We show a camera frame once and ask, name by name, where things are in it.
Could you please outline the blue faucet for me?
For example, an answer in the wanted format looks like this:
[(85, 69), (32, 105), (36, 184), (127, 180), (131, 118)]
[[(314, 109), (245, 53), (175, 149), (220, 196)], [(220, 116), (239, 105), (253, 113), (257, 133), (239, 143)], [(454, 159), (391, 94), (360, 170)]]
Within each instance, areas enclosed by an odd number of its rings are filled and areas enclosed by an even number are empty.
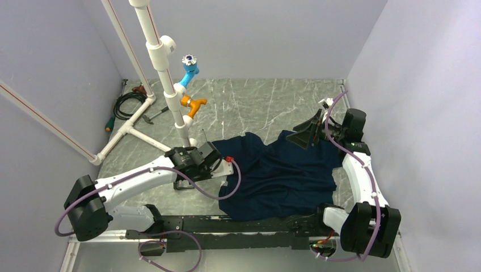
[(182, 64), (185, 74), (179, 84), (187, 89), (191, 80), (199, 73), (200, 70), (198, 68), (197, 58), (192, 54), (184, 55), (182, 58)]

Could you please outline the aluminium rail frame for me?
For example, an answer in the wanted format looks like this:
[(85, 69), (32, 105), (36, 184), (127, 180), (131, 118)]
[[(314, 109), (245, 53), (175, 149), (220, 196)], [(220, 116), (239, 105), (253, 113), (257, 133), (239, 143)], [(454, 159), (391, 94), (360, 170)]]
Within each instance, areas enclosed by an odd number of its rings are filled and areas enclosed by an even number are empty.
[(333, 248), (329, 259), (317, 257), (305, 249), (281, 247), (280, 235), (236, 236), (242, 242), (273, 241), (272, 248), (222, 249), (227, 235), (214, 235), (200, 247), (189, 237), (185, 251), (176, 251), (176, 240), (147, 245), (144, 240), (127, 240), (124, 231), (113, 231), (88, 242), (69, 241), (61, 271), (412, 271), (400, 236), (387, 258), (369, 256), (360, 261), (340, 247), (338, 238), (330, 238), (324, 249)]

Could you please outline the navy blue t-shirt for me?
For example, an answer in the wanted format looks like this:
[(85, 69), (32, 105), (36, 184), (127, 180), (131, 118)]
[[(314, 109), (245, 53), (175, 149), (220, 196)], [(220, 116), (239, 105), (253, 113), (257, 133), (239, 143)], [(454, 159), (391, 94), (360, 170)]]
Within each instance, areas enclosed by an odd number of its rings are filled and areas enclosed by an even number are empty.
[[(252, 221), (311, 215), (321, 204), (333, 203), (332, 172), (341, 167), (337, 148), (321, 141), (303, 149), (287, 141), (291, 134), (283, 130), (270, 144), (250, 132), (213, 142), (239, 166), (218, 193), (222, 212), (237, 221)], [(222, 198), (229, 193), (231, 197)]]

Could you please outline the green handled screwdriver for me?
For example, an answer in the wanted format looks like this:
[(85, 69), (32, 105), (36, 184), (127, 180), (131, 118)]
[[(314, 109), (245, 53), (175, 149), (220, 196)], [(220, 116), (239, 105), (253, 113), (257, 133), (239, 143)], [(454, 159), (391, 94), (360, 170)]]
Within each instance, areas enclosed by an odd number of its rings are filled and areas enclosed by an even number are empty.
[(104, 127), (105, 131), (111, 132), (113, 130), (114, 125), (115, 125), (115, 116), (112, 116), (109, 118), (109, 120), (107, 121)]

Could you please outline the small square black tray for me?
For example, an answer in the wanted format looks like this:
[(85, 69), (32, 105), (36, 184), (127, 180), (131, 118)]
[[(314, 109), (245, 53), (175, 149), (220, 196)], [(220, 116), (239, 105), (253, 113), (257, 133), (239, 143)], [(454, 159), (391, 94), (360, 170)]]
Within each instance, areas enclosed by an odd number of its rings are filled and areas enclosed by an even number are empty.
[(177, 180), (173, 183), (174, 190), (194, 189), (195, 187), (187, 180)]

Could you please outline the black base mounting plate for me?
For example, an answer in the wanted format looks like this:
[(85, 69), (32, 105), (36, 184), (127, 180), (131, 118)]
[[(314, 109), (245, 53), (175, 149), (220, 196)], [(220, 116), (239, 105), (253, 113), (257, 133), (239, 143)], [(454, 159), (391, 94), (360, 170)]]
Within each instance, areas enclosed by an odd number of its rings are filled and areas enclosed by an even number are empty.
[(294, 215), (254, 221), (235, 221), (226, 215), (171, 215), (154, 234), (127, 230), (128, 240), (160, 241), (168, 253), (198, 248), (307, 250), (312, 244), (334, 244), (338, 234), (313, 215)]

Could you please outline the yellow black screwdriver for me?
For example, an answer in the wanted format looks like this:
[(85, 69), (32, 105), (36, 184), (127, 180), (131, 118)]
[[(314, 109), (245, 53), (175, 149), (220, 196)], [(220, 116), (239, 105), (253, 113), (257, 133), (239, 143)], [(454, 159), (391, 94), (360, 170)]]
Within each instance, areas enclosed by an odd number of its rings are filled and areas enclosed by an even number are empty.
[(204, 143), (209, 142), (209, 139), (207, 137), (207, 133), (206, 133), (205, 129), (201, 129), (201, 131), (202, 131)]

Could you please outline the orange faucet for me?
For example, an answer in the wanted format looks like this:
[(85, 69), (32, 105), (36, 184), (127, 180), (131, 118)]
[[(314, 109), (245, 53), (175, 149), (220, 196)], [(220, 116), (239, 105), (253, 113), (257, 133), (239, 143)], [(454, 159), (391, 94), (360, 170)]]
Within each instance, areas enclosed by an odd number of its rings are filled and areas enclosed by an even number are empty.
[(181, 105), (190, 108), (187, 116), (194, 119), (196, 113), (199, 111), (202, 105), (207, 104), (207, 99), (193, 99), (188, 95), (184, 95), (180, 101)]

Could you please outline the small hammer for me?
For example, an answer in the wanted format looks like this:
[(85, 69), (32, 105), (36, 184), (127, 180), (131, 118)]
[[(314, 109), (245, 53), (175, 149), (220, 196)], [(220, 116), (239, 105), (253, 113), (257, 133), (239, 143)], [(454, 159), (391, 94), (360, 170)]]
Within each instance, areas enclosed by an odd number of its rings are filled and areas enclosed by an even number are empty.
[(144, 114), (142, 116), (142, 119), (149, 125), (154, 125), (153, 123), (153, 119), (155, 119), (156, 117), (158, 117), (159, 115), (161, 115), (162, 113), (168, 111), (169, 108), (168, 107), (164, 107), (162, 108), (159, 112), (155, 113), (155, 114), (152, 114), (151, 116), (147, 116), (146, 114)]

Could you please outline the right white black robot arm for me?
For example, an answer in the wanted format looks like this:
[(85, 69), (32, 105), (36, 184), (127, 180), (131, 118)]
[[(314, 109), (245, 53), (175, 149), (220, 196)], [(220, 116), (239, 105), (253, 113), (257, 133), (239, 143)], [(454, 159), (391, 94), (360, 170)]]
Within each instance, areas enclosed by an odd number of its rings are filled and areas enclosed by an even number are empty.
[(307, 121), (294, 127), (287, 140), (308, 149), (321, 140), (331, 141), (345, 170), (354, 205), (341, 208), (331, 204), (318, 207), (313, 229), (319, 235), (334, 231), (340, 247), (357, 258), (390, 256), (401, 221), (398, 209), (392, 208), (382, 195), (371, 166), (371, 152), (363, 142), (366, 113), (348, 109), (343, 122), (330, 123), (326, 109), (320, 109)]

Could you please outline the brown handled tool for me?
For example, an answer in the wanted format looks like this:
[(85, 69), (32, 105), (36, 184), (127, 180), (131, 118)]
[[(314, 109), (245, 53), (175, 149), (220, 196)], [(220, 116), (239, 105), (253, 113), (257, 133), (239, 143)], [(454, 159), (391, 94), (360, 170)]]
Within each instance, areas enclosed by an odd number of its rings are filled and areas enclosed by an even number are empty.
[(141, 94), (147, 96), (147, 92), (146, 92), (143, 84), (140, 84), (139, 86), (133, 87), (132, 92), (138, 92), (138, 93), (141, 93)]

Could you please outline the white PVC pipe frame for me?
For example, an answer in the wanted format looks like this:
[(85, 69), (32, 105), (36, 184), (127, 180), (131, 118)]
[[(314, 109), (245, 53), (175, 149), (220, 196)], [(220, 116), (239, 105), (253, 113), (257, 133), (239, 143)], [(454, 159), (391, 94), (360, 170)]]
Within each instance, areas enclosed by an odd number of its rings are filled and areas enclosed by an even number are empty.
[[(93, 41), (93, 34), (85, 34), (85, 30), (89, 27), (96, 28), (100, 41), (102, 39), (103, 45), (106, 48), (105, 51), (109, 52), (112, 62), (116, 65), (117, 72), (120, 75), (124, 75), (121, 71), (120, 65), (117, 63), (117, 59), (112, 55), (112, 49), (108, 46), (107, 36), (102, 36), (100, 30), (101, 24), (99, 23), (98, 16), (94, 15), (94, 9), (100, 8), (100, 3), (102, 3), (102, 9), (105, 10), (106, 14), (111, 21), (113, 28), (115, 29), (119, 40), (121, 41), (128, 58), (130, 59), (134, 70), (141, 82), (145, 85), (147, 96), (147, 102), (153, 102), (155, 100), (155, 95), (153, 94), (151, 87), (147, 84), (147, 79), (149, 78), (145, 73), (146, 70), (143, 69), (142, 58), (138, 58), (135, 53), (135, 43), (129, 40), (125, 27), (127, 25), (127, 20), (125, 19), (122, 23), (119, 13), (115, 10), (115, 3), (123, 3), (127, 1), (1, 1), (1, 68), (10, 69), (14, 71), (14, 68), (19, 68), (17, 62), (19, 60), (31, 61), (31, 53), (38, 53), (40, 57), (45, 57), (43, 62), (34, 63), (36, 65), (33, 68), (30, 67), (31, 62), (24, 63), (25, 71), (19, 72), (35, 72), (34, 74), (40, 74), (39, 79), (47, 79), (44, 72), (52, 71), (51, 81), (57, 86), (52, 88), (51, 82), (37, 82), (36, 90), (40, 88), (40, 91), (45, 90), (57, 90), (60, 94), (59, 105), (67, 106), (67, 102), (73, 103), (73, 96), (70, 94), (65, 94), (64, 92), (67, 88), (64, 86), (67, 79), (73, 79), (73, 76), (78, 76), (78, 79), (82, 80), (78, 83), (90, 82), (93, 79), (93, 75), (98, 75), (98, 82), (101, 83), (106, 81), (104, 77), (101, 76), (101, 70), (98, 68), (94, 71), (93, 66), (85, 66), (85, 68), (79, 68), (81, 61), (85, 61), (87, 53), (91, 53), (92, 50), (87, 50), (87, 42)], [(146, 42), (146, 47), (149, 51), (149, 56), (152, 59), (153, 68), (157, 69), (158, 72), (164, 72), (163, 78), (160, 77), (164, 87), (170, 88), (170, 91), (177, 91), (177, 87), (172, 82), (172, 77), (169, 72), (168, 57), (176, 48), (174, 41), (168, 36), (160, 35), (154, 20), (154, 9), (152, 9), (152, 3), (155, 1), (128, 1), (129, 7), (135, 10), (138, 21), (142, 27), (144, 34), (148, 29), (151, 37), (156, 38), (156, 42)], [(87, 23), (86, 19), (81, 25), (74, 25), (75, 17), (87, 16), (94, 23)], [(166, 53), (162, 52), (164, 55), (160, 55), (161, 51), (155, 52), (153, 50), (160, 50), (160, 46), (164, 43), (163, 49)], [(6, 86), (5, 83), (1, 83), (1, 87), (5, 87), (4, 91), (8, 93), (7, 99), (11, 100), (11, 104), (15, 104), (17, 108), (21, 109), (24, 114), (29, 115), (30, 121), (34, 121), (37, 125), (43, 126), (45, 129), (50, 130), (53, 134), (62, 138), (64, 142), (70, 145), (73, 149), (77, 150), (84, 157), (86, 157), (92, 164), (99, 165), (100, 162), (107, 158), (108, 154), (117, 145), (117, 143), (124, 137), (125, 134), (131, 134), (130, 129), (134, 130), (133, 126), (136, 122), (137, 117), (131, 117), (126, 121), (127, 125), (122, 125), (120, 132), (113, 135), (113, 138), (108, 141), (108, 143), (103, 147), (98, 154), (93, 154), (84, 147), (82, 147), (78, 142), (74, 140), (70, 135), (68, 135), (59, 126), (54, 124), (51, 119), (44, 116), (38, 109), (36, 109), (31, 103), (21, 97), (18, 92), (14, 92), (10, 87)], [(148, 108), (144, 102), (142, 109)], [(167, 147), (160, 142), (149, 138), (146, 134), (142, 134), (139, 131), (134, 130), (135, 137), (140, 140), (153, 144), (157, 149), (162, 150), (160, 146)]]

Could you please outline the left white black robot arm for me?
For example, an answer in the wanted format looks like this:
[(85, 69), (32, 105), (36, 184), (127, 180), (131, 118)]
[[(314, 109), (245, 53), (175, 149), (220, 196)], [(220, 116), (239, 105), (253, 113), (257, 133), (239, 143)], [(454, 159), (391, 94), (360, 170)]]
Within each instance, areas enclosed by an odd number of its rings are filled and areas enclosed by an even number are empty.
[(153, 161), (116, 176), (93, 180), (80, 177), (65, 203), (63, 217), (78, 241), (92, 240), (105, 231), (130, 230), (149, 238), (162, 236), (165, 222), (153, 204), (123, 206), (123, 202), (161, 185), (180, 182), (198, 189), (197, 182), (234, 173), (233, 164), (223, 158), (211, 142), (200, 147), (174, 147)]

